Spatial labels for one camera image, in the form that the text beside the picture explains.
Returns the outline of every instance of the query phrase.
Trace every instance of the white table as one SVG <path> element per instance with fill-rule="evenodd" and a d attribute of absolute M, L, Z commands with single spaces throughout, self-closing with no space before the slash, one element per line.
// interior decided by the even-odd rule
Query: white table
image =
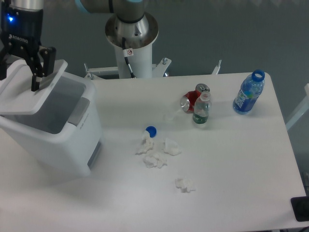
<path fill-rule="evenodd" d="M 232 101 L 248 73 L 97 80 L 105 143 L 92 174 L 77 178 L 39 164 L 0 132 L 0 231 L 23 232 L 236 232 L 305 227 L 290 199 L 305 196 L 269 75 L 247 116 Z M 211 88 L 205 129 L 178 112 L 179 99 L 198 83 Z M 162 169 L 134 155 L 141 133 L 157 128 L 183 152 Z M 181 193 L 174 179 L 197 190 Z"/>

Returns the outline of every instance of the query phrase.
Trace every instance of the blue bottle label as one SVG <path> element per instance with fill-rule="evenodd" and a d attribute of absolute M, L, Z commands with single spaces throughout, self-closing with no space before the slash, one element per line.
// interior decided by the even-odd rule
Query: blue bottle label
<path fill-rule="evenodd" d="M 234 100 L 234 107 L 242 112 L 250 111 L 258 97 L 254 98 L 253 94 L 249 91 L 239 91 Z"/>

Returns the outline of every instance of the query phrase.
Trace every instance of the red soda can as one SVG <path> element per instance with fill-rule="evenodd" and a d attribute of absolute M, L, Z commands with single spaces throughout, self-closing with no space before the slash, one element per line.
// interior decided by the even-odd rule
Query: red soda can
<path fill-rule="evenodd" d="M 183 111 L 193 113 L 196 100 L 205 90 L 210 91 L 206 84 L 200 83 L 197 84 L 194 91 L 187 92 L 187 94 L 183 95 L 180 100 L 180 106 L 182 107 Z"/>

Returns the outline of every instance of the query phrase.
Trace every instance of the blue bottle cap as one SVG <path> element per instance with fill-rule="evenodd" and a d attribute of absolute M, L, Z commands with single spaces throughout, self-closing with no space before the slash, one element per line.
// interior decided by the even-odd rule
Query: blue bottle cap
<path fill-rule="evenodd" d="M 264 78 L 265 78 L 265 73 L 260 69 L 257 69 L 252 73 L 252 79 L 256 82 L 261 82 L 264 80 Z"/>
<path fill-rule="evenodd" d="M 146 128 L 146 131 L 149 132 L 151 138 L 156 136 L 156 128 L 155 127 L 149 126 L 149 127 Z"/>

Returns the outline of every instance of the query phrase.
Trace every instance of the black object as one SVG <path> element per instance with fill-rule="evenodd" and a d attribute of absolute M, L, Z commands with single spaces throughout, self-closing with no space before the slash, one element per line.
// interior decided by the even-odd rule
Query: black object
<path fill-rule="evenodd" d="M 11 1 L 1 3 L 1 34 L 4 48 L 0 51 L 0 80 L 6 78 L 7 58 L 14 55 L 25 59 L 32 72 L 31 91 L 40 87 L 37 77 L 54 71 L 56 49 L 41 46 L 43 10 L 28 11 L 12 8 Z"/>
<path fill-rule="evenodd" d="M 293 197 L 292 208 L 297 221 L 309 221 L 309 197 Z"/>
<path fill-rule="evenodd" d="M 302 228 L 301 230 L 299 230 L 298 232 L 304 232 L 309 228 L 309 226 Z"/>
<path fill-rule="evenodd" d="M 112 0 L 109 0 L 109 1 L 108 1 L 108 6 L 109 6 L 109 8 L 110 8 L 110 12 L 111 12 L 111 13 L 114 13 L 114 6 L 112 5 Z"/>

